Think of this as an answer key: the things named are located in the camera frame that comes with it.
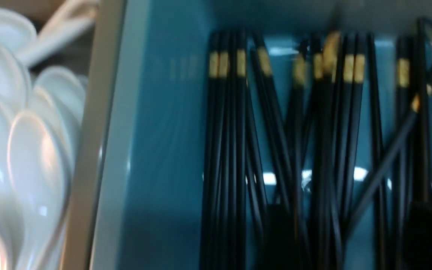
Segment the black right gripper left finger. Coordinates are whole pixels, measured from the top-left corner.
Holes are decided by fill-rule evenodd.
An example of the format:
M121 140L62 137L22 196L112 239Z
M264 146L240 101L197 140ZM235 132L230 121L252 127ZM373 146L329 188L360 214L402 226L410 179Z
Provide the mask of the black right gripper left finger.
M269 205L269 224L263 249L264 270L299 270L293 219L280 204Z

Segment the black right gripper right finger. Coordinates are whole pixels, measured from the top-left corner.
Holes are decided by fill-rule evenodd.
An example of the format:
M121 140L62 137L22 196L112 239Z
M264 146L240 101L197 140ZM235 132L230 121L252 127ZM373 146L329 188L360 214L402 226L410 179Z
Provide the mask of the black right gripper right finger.
M432 270L432 204L413 201L403 231L403 261L408 270Z

